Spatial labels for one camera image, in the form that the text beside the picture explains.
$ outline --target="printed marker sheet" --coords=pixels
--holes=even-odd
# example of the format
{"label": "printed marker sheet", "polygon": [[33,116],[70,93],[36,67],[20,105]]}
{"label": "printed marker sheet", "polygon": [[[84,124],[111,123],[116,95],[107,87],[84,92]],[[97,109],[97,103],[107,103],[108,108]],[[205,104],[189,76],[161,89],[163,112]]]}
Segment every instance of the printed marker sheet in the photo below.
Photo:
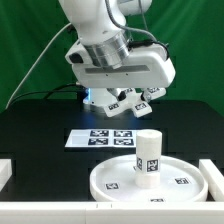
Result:
{"label": "printed marker sheet", "polygon": [[136,147],[136,130],[72,130],[66,148]]}

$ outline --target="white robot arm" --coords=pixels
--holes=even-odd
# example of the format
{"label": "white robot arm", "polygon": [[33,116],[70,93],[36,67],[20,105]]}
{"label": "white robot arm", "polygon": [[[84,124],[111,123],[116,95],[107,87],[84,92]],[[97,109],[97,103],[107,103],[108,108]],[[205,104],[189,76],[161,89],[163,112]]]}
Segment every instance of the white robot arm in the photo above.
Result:
{"label": "white robot arm", "polygon": [[[136,117],[150,113],[149,101],[165,94],[175,70],[164,45],[155,40],[133,43],[123,29],[125,15],[141,13],[139,0],[59,2],[78,33],[66,59],[79,83],[91,88],[85,105],[103,108],[108,116],[126,109]],[[151,2],[141,0],[142,10],[147,11]],[[137,94],[134,88],[144,92]]]}

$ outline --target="black tabletop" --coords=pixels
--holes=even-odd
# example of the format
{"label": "black tabletop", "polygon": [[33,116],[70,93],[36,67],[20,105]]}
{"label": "black tabletop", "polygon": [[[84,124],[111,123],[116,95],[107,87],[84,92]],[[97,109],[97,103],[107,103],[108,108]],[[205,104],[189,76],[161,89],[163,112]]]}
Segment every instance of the black tabletop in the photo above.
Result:
{"label": "black tabletop", "polygon": [[155,101],[141,118],[108,118],[74,100],[24,100],[0,114],[0,159],[12,159],[13,176],[0,201],[88,201],[89,174],[100,162],[135,149],[65,148],[71,129],[157,129],[163,155],[198,166],[211,159],[224,173],[224,118],[198,101]]}

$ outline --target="white block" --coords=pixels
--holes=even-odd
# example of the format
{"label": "white block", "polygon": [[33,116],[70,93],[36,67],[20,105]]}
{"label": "white block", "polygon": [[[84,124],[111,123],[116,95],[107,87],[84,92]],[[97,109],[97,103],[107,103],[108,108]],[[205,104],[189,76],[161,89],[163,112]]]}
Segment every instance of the white block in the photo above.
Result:
{"label": "white block", "polygon": [[223,224],[224,203],[113,202],[104,208],[102,205],[88,207],[86,215],[86,224]]}
{"label": "white block", "polygon": [[0,159],[0,191],[12,175],[12,165],[10,159]]}
{"label": "white block", "polygon": [[214,163],[210,159],[202,159],[199,169],[208,182],[208,189],[214,200],[224,202],[224,177]]}
{"label": "white block", "polygon": [[2,202],[1,224],[85,224],[86,203]]}

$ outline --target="white round tray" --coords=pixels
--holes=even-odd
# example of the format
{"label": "white round tray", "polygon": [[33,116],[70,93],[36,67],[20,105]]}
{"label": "white round tray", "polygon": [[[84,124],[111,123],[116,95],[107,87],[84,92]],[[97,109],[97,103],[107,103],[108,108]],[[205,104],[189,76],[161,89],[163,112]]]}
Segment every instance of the white round tray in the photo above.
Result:
{"label": "white round tray", "polygon": [[162,156],[160,186],[142,189],[135,184],[136,155],[109,159],[90,175],[90,191],[96,201],[190,202],[205,201],[208,184],[189,163]]}

